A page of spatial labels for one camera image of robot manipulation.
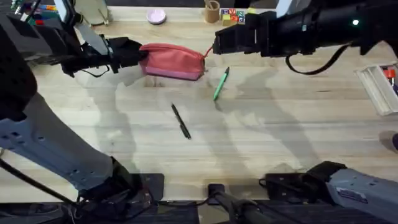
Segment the pencil case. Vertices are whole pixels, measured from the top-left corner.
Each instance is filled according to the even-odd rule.
[[[146,44],[140,51],[148,56],[139,62],[142,71],[148,75],[157,75],[182,80],[198,80],[205,71],[205,55],[173,44]]]

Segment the markers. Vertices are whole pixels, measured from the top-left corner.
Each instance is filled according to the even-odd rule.
[[[214,93],[214,96],[213,96],[213,100],[217,100],[218,94],[220,93],[221,89],[223,88],[224,82],[225,82],[226,78],[228,77],[228,75],[229,75],[229,67],[225,70],[224,75],[220,81],[220,84],[218,84],[216,92]]]
[[[191,140],[191,135],[189,134],[189,131],[188,131],[184,121],[181,119],[180,114],[178,113],[178,111],[173,103],[172,103],[172,109],[175,114],[175,117],[177,118],[177,121],[180,123],[180,128],[181,128],[182,133],[184,134],[184,136],[187,139]]]

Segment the wooden table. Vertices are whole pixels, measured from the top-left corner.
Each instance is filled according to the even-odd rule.
[[[146,22],[146,8],[111,9],[117,21],[96,31],[143,44],[179,44],[204,53],[222,28],[203,22],[202,9],[166,9],[168,21],[160,26]],[[292,63],[299,70],[318,68],[335,50],[295,56]],[[79,73],[72,79],[59,66],[36,67],[34,73],[54,112],[93,147],[131,172],[163,173],[166,199],[205,198],[212,182],[230,186],[237,196],[261,198],[264,191],[254,186],[265,173],[303,171],[326,160],[398,181],[398,154],[387,143],[398,131],[398,120],[376,114],[354,74],[395,59],[386,44],[379,44],[365,57],[359,49],[348,49],[333,67],[313,77],[291,72],[282,58],[256,54],[211,54],[197,82],[144,77],[139,67],[102,78]],[[228,66],[230,76],[214,103],[214,90]],[[191,141],[181,133],[171,102]],[[3,158],[75,198],[76,190],[57,175],[11,152]],[[55,200],[3,170],[0,183],[0,202]]]

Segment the pencil holder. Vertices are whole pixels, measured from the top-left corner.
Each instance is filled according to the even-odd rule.
[[[205,5],[205,20],[208,23],[215,23],[220,19],[220,4],[218,1],[210,1],[213,9]]]

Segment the cable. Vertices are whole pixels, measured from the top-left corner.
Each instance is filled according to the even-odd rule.
[[[346,44],[341,46],[336,52],[335,54],[333,54],[333,56],[331,57],[331,59],[322,67],[320,67],[319,69],[316,69],[314,71],[311,72],[300,72],[297,71],[292,64],[290,63],[290,57],[293,55],[289,55],[286,57],[285,62],[286,65],[291,69],[291,71],[293,72],[297,72],[299,74],[303,74],[303,75],[316,75],[319,74],[321,72],[324,72],[326,69],[330,68],[341,56],[341,54],[347,49],[347,47],[349,47],[351,44]]]
[[[93,218],[96,218],[96,219],[106,220],[106,221],[109,221],[109,222],[118,222],[118,223],[120,223],[120,222],[122,222],[122,223],[123,222],[128,222],[128,221],[131,221],[132,219],[138,217],[140,214],[148,211],[150,208],[152,208],[154,206],[154,204],[152,203],[149,207],[143,208],[141,211],[137,212],[133,216],[127,217],[127,218],[123,218],[123,219],[113,219],[113,218],[103,217],[101,215],[94,214],[92,212],[89,212],[89,211],[81,208],[77,203],[73,202],[69,198],[66,198],[65,196],[61,195],[60,193],[58,193],[58,192],[46,187],[45,185],[37,182],[36,180],[28,177],[27,175],[23,174],[21,171],[13,168],[13,166],[9,165],[6,161],[4,161],[2,159],[0,159],[0,167],[3,168],[8,173],[12,174],[13,176],[15,176],[15,177],[23,180],[24,182],[30,184],[31,186],[33,186],[33,187],[35,187],[35,188],[37,188],[37,189],[39,189],[39,190],[41,190],[41,191],[43,191],[43,192],[55,197],[55,198],[65,202],[68,205],[71,205],[72,207],[74,207],[75,209],[79,210],[80,212],[85,213],[87,215],[90,215],[90,216],[92,216]]]
[[[106,71],[103,72],[103,73],[100,74],[100,75],[95,75],[95,74],[92,74],[91,72],[87,72],[86,70],[82,70],[82,72],[88,73],[88,74],[94,76],[95,78],[99,78],[99,77],[103,76],[103,75],[104,75],[105,73],[107,73],[108,71],[110,71],[109,66],[106,66]]]
[[[37,8],[39,7],[41,1],[42,0],[37,0],[36,1],[35,6],[33,6],[32,10],[29,13],[29,15],[25,18],[25,22],[29,22],[29,19],[32,18],[32,16],[35,14],[35,12],[36,12]]]
[[[41,213],[32,213],[32,214],[17,214],[17,213],[11,213],[11,212],[5,212],[5,211],[0,211],[0,215],[7,216],[7,217],[36,217],[36,216],[46,216],[53,214],[55,212],[60,211],[61,206],[58,205],[56,209],[51,210],[49,212],[41,212]]]
[[[163,205],[163,206],[166,206],[166,207],[172,207],[172,208],[195,208],[195,207],[199,207],[199,206],[202,206],[202,205],[206,204],[215,195],[217,195],[217,192],[209,195],[209,197],[206,198],[206,200],[204,200],[204,201],[202,201],[200,203],[189,203],[188,205],[172,205],[172,204],[169,204],[168,202],[161,202],[161,201],[158,201],[157,204]]]

